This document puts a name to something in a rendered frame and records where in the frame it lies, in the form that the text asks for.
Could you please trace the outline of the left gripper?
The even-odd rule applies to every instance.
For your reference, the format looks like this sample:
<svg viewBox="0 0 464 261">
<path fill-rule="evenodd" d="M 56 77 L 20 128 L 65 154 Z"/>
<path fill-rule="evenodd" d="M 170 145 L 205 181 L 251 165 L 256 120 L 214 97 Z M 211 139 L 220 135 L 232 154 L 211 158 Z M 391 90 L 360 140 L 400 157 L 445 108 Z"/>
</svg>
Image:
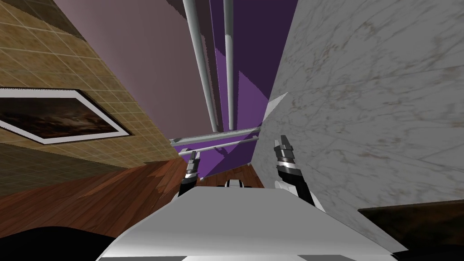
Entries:
<svg viewBox="0 0 464 261">
<path fill-rule="evenodd" d="M 188 161 L 187 169 L 186 169 L 186 174 L 187 175 L 197 175 L 198 171 L 198 166 L 200 162 L 200 152 L 197 151 L 190 151 L 190 158 Z"/>
</svg>

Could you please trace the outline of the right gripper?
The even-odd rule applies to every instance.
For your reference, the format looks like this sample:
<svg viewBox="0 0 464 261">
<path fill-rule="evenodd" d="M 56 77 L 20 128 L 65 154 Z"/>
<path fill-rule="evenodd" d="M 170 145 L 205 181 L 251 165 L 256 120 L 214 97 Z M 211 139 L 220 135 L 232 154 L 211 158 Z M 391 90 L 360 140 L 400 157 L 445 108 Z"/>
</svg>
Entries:
<svg viewBox="0 0 464 261">
<path fill-rule="evenodd" d="M 277 157 L 277 162 L 282 166 L 294 166 L 295 156 L 293 153 L 293 147 L 291 146 L 286 135 L 280 135 L 280 140 L 281 142 L 278 140 L 274 141 L 274 152 Z"/>
</svg>

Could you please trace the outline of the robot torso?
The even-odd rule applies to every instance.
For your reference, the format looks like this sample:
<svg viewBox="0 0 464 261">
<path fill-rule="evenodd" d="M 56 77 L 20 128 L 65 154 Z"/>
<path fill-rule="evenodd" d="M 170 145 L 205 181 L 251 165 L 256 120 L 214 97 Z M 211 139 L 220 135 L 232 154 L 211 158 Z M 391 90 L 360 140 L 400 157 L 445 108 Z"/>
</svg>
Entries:
<svg viewBox="0 0 464 261">
<path fill-rule="evenodd" d="M 292 192 L 195 187 L 131 226 L 96 261 L 396 261 Z"/>
</svg>

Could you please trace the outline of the mauve cupboard door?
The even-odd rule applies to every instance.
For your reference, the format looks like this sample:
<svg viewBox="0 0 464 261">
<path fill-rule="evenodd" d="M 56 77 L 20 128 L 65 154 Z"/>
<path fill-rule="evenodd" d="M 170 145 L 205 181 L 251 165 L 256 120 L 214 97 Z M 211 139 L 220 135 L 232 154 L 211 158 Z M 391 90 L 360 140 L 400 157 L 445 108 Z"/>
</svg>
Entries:
<svg viewBox="0 0 464 261">
<path fill-rule="evenodd" d="M 168 140 L 213 133 L 183 0 L 54 0 Z"/>
</svg>

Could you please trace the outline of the dark brown wooden table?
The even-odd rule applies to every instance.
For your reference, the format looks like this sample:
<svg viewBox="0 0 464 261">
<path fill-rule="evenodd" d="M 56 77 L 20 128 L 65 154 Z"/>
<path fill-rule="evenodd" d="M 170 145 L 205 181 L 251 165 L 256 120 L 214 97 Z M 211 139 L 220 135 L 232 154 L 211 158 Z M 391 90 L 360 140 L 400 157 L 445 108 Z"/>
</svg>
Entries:
<svg viewBox="0 0 464 261">
<path fill-rule="evenodd" d="M 364 234 L 390 252 L 464 251 L 464 199 L 360 208 Z"/>
</svg>

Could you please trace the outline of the dark picture in white frame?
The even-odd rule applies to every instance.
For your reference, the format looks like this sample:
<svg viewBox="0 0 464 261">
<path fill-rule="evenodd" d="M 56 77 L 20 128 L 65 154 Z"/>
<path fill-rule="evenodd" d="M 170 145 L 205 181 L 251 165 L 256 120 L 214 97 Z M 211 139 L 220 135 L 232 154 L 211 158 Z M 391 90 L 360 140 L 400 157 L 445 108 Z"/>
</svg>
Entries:
<svg viewBox="0 0 464 261">
<path fill-rule="evenodd" d="M 132 135 L 78 89 L 0 87 L 0 128 L 42 145 Z"/>
</svg>

